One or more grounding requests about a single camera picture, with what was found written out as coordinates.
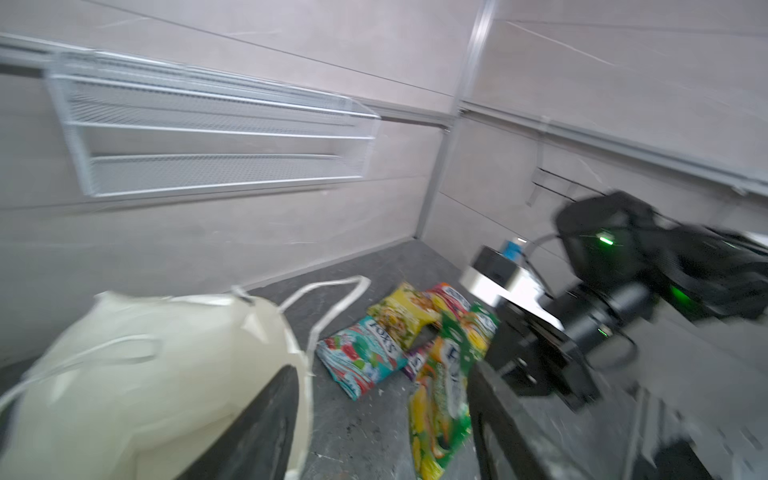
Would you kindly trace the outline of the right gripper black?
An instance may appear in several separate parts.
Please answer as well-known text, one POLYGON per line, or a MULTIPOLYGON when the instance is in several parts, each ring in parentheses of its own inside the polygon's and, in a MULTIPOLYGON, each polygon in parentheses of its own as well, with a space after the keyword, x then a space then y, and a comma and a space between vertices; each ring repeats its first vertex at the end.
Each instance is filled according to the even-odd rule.
POLYGON ((509 301, 503 301, 496 314, 500 324, 485 361, 516 395, 556 394, 573 411, 601 399, 586 354, 601 343, 602 334, 571 337, 509 301))

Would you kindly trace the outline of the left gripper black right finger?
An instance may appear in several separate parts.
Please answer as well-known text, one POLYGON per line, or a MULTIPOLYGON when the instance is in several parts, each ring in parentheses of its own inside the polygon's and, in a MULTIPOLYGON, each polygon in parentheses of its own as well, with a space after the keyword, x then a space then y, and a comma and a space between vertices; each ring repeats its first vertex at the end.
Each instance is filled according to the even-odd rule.
POLYGON ((482 479, 598 479, 596 425, 550 396, 517 396, 491 365, 476 363, 467 386, 482 479))

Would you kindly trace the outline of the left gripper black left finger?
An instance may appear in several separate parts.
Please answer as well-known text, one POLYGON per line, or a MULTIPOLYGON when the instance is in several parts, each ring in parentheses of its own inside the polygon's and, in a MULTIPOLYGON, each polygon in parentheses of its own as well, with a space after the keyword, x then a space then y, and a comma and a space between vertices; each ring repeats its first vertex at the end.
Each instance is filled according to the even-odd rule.
POLYGON ((299 379, 286 365, 181 479, 282 479, 297 422, 299 379))

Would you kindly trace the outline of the orange pink Fox's candy packet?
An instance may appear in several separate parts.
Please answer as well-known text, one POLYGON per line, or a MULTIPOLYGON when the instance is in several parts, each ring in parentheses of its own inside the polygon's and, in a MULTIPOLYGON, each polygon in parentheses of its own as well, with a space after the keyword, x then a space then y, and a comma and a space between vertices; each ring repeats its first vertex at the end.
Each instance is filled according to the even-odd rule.
POLYGON ((452 318, 458 319, 468 313, 471 304, 455 288, 447 283, 440 283, 425 291, 434 308, 452 318))

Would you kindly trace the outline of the purple snack packet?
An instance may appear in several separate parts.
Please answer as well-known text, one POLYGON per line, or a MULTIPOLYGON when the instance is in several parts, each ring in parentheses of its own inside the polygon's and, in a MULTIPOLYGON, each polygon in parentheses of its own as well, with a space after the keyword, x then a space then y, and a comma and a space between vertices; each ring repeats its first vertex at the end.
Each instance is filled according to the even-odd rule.
POLYGON ((405 354, 406 365, 403 372, 410 381, 414 381, 424 367, 434 343, 434 340, 428 341, 405 354))

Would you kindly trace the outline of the teal Fox's candy packet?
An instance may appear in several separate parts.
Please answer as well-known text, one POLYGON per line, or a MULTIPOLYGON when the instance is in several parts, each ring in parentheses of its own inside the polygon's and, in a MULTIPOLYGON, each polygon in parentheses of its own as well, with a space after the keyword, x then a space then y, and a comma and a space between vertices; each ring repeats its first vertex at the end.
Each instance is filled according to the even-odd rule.
POLYGON ((407 363, 398 343, 370 316, 322 339, 316 356, 352 400, 407 363))

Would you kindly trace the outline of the yellow green snack packet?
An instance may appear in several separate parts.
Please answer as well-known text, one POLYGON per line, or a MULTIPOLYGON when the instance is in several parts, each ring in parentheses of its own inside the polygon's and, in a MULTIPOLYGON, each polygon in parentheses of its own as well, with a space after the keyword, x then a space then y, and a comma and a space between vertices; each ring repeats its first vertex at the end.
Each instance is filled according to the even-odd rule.
POLYGON ((432 300, 407 282, 402 282, 390 295, 370 306, 367 314, 403 350, 413 346, 424 327, 441 319, 432 300))

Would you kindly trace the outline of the floral paper gift bag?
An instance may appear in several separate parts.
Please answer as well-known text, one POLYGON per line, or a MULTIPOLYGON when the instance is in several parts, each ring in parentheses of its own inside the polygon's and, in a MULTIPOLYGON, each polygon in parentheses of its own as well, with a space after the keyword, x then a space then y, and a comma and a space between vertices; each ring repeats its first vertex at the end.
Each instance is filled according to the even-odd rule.
POLYGON ((276 304, 240 288, 182 297, 97 296, 1 397, 5 479, 181 479, 284 366, 299 379, 288 470, 313 430, 322 331, 369 287, 363 276, 300 344, 276 304))

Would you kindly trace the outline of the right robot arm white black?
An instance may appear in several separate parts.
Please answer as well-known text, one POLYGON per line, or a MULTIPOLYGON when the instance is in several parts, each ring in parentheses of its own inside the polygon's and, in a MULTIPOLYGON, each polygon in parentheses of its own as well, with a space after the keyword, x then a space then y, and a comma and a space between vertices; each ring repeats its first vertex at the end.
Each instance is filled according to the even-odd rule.
POLYGON ((576 284, 525 306, 507 295, 486 362, 519 396, 559 395, 571 409, 597 401, 588 354, 665 302, 686 320, 756 321, 767 308, 767 250, 745 235, 670 227, 626 192, 573 202, 555 216, 576 284))

